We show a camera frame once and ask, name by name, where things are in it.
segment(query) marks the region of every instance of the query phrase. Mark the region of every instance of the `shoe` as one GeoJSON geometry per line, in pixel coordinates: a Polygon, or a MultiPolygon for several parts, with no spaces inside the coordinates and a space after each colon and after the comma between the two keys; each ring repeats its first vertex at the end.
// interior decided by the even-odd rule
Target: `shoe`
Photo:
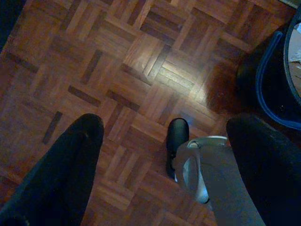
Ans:
{"type": "Polygon", "coordinates": [[[167,161],[166,172],[168,176],[175,179],[173,159],[176,157],[178,147],[189,140],[189,125],[185,119],[173,119],[167,131],[166,148],[167,161]]]}

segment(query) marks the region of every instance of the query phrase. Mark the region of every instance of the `wooden floor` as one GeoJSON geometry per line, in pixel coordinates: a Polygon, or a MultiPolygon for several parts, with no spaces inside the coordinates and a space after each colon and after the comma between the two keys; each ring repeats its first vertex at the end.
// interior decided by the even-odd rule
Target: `wooden floor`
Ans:
{"type": "Polygon", "coordinates": [[[82,225],[212,226],[165,174],[169,122],[225,135],[235,74],[294,10],[277,0],[28,0],[0,56],[0,206],[80,115],[105,139],[82,225]]]}

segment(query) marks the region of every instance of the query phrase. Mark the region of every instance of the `parquet floor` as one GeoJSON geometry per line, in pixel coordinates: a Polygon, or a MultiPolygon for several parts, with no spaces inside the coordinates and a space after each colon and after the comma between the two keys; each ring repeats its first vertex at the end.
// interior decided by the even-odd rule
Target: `parquet floor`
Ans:
{"type": "Polygon", "coordinates": [[[239,61],[294,10],[277,0],[28,0],[0,56],[0,204],[80,115],[105,139],[82,225],[213,226],[165,174],[169,122],[225,135],[239,61]]]}

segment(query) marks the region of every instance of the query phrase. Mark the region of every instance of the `foot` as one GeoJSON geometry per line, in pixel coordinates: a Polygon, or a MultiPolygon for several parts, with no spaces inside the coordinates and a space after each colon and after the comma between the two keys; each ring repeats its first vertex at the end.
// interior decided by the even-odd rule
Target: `foot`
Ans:
{"type": "Polygon", "coordinates": [[[189,126],[185,119],[173,119],[167,131],[166,148],[167,161],[166,172],[174,179],[173,159],[176,157],[178,147],[189,140],[189,126]]]}

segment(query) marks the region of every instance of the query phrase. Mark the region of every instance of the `black shoe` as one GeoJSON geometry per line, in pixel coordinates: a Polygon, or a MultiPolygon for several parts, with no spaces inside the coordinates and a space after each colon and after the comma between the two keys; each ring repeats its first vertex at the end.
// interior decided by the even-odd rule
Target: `black shoe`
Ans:
{"type": "Polygon", "coordinates": [[[189,140],[189,126],[185,119],[173,119],[167,131],[166,148],[167,161],[166,172],[168,176],[174,179],[173,159],[176,156],[178,147],[189,140]]]}

